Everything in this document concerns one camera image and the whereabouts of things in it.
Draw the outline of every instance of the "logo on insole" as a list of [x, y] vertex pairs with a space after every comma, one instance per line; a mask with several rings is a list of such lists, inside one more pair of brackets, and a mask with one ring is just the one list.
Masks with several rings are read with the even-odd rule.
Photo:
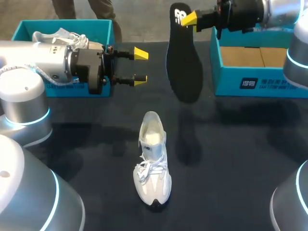
[[179, 25], [182, 25], [181, 20], [186, 17], [185, 11], [180, 11], [179, 9], [174, 10], [175, 22]]

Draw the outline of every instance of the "black insole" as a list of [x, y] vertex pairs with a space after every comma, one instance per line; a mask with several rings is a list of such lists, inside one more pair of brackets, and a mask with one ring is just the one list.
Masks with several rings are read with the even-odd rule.
[[166, 68], [171, 88], [183, 103], [196, 102], [203, 86], [202, 64], [193, 44], [193, 27], [180, 24], [181, 18], [191, 12], [185, 3], [174, 3], [170, 7]]

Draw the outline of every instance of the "pants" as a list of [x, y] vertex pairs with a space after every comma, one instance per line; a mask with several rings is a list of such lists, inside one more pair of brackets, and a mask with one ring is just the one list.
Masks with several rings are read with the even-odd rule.
[[[122, 41], [121, 28], [115, 20], [116, 14], [111, 0], [88, 0], [97, 19], [110, 19], [113, 21], [115, 41]], [[52, 0], [54, 10], [59, 19], [76, 19], [74, 0]]]

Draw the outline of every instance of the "white shoelace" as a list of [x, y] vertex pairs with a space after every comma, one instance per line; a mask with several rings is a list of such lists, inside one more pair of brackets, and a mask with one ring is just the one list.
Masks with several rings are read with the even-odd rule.
[[138, 168], [138, 177], [141, 184], [146, 182], [146, 179], [151, 174], [161, 174], [167, 168], [167, 161], [162, 161], [165, 158], [165, 153], [157, 161], [145, 160], [143, 154], [140, 156], [143, 161], [136, 165]]
[[71, 45], [73, 51], [75, 51], [76, 49], [87, 49], [88, 48], [88, 43], [89, 43], [89, 39], [85, 36], [85, 35], [79, 35], [76, 34], [74, 32], [71, 32], [69, 34], [69, 38], [53, 38], [52, 43], [56, 44], [57, 40], [61, 40], [65, 43], [67, 43], [68, 45]]

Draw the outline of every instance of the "black tablecloth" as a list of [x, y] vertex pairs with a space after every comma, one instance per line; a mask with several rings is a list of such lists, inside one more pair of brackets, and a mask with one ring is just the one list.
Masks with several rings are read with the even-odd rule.
[[[167, 79], [167, 43], [129, 45], [150, 60], [122, 61], [119, 74], [145, 73], [148, 83], [116, 86], [113, 98], [50, 98], [54, 133], [29, 148], [81, 195], [85, 231], [272, 231], [270, 197], [307, 159], [307, 101], [215, 97], [204, 42], [196, 44], [203, 91], [184, 105]], [[132, 175], [148, 111], [167, 132], [173, 184], [161, 213], [143, 205]]]

